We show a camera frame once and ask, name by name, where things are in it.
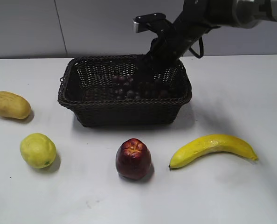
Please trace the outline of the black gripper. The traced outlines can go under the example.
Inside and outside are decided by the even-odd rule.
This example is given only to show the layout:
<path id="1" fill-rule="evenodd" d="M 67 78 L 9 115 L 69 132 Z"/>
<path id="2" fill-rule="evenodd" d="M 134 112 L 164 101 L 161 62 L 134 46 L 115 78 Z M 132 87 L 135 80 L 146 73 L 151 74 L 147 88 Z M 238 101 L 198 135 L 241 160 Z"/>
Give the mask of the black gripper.
<path id="1" fill-rule="evenodd" d="M 181 13 L 169 28 L 158 37 L 149 50 L 149 55 L 138 56 L 138 73 L 151 77 L 163 70 L 161 63 L 174 63 L 190 51 L 202 58 L 202 36 L 208 32 L 208 24 L 190 19 Z"/>

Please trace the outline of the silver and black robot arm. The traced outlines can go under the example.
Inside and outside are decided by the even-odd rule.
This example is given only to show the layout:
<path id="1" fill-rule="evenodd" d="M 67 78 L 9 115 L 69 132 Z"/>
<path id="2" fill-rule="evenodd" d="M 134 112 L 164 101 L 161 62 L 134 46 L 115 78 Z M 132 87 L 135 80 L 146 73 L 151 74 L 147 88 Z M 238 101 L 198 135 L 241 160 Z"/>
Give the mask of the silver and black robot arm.
<path id="1" fill-rule="evenodd" d="M 223 26 L 253 28 L 260 21 L 277 22 L 277 0 L 186 0 L 174 22 L 162 13 L 138 16 L 133 21 L 136 32 L 150 30 L 157 38 L 137 59 L 137 71 L 143 77 L 154 75 L 187 51 L 202 58 L 204 34 Z"/>

